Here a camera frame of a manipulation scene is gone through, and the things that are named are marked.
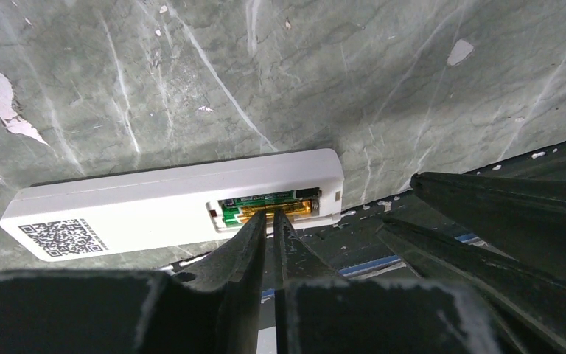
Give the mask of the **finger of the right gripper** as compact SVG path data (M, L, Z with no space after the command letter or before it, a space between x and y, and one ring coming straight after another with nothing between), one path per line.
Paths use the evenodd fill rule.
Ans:
M566 281L566 180L426 172L410 187L504 254Z
M422 278L466 282L516 353L566 353L566 282L440 232L384 218L379 239Z

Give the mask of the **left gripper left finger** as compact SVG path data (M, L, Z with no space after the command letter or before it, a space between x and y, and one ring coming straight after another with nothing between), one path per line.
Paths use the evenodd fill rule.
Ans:
M170 275L0 272L0 353L255 353L266 216Z

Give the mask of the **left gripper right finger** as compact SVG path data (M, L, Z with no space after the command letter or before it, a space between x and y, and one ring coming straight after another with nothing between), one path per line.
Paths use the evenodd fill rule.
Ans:
M456 282L350 280L273 217L279 353L502 353L482 299Z

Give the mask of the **green AA battery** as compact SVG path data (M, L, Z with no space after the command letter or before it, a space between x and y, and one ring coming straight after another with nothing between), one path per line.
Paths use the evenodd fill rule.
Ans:
M267 204L281 204L284 202L299 201L295 198L294 191L276 192L263 195L252 195L239 198L230 198L220 202L223 216L222 220L226 226L235 226L245 221L238 221L235 217L240 214L240 207L254 207Z

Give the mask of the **white remote control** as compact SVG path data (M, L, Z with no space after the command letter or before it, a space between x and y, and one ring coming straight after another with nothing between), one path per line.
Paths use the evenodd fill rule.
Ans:
M294 191L311 215L287 215L298 229L341 218L343 167L329 148L128 173L19 191L0 227L46 262L226 240L220 202Z

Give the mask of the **gold AA battery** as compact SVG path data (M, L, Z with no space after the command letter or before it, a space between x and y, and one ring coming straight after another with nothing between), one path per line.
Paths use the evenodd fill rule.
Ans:
M243 206L240 207L240 214L235 218L238 221L245 221L258 212L264 211L267 217L273 217L276 210L282 210L287 215L311 215L311 200L290 201L281 204L267 204L262 206Z

